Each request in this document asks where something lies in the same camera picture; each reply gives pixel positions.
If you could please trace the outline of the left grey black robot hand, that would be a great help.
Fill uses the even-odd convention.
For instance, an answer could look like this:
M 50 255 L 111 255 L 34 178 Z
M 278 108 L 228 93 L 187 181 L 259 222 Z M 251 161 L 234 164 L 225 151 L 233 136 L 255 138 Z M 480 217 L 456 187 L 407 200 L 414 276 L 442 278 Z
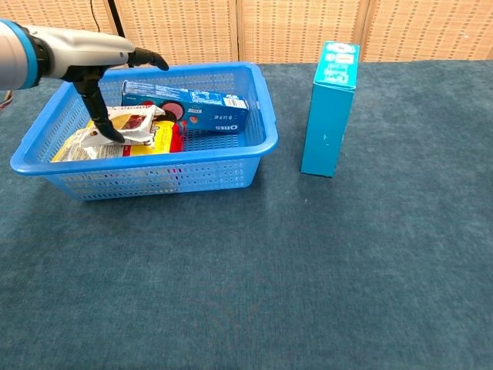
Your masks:
M 44 76 L 72 83 L 97 130 L 108 140 L 124 143 L 123 135 L 109 120 L 99 80 L 107 69 L 123 65 L 149 64 L 166 71 L 165 59 L 117 35 L 32 25 L 28 30 L 48 47 L 49 69 Z

